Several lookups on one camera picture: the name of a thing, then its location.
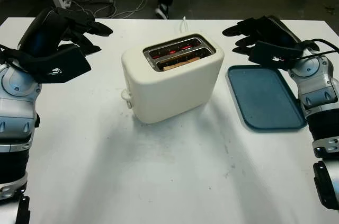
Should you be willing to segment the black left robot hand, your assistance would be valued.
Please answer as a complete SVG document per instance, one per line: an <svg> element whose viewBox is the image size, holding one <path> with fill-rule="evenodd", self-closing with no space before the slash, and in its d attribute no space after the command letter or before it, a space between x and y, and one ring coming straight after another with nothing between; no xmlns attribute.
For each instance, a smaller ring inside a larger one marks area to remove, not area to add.
<svg viewBox="0 0 339 224"><path fill-rule="evenodd" d="M29 25L17 49L33 57L46 57L59 50L62 41L70 41L85 56L100 51L85 33L108 37L113 30L85 12L46 8Z"/></svg>

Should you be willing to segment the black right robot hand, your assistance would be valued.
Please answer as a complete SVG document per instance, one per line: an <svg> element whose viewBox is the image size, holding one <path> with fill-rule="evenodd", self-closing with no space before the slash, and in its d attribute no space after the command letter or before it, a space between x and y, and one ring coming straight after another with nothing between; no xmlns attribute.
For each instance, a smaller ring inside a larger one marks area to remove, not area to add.
<svg viewBox="0 0 339 224"><path fill-rule="evenodd" d="M294 48L301 42L282 21L272 15L239 21L224 29L222 34L226 37L244 36L235 43L233 49L233 52L242 55L250 55L258 41L285 48Z"/></svg>

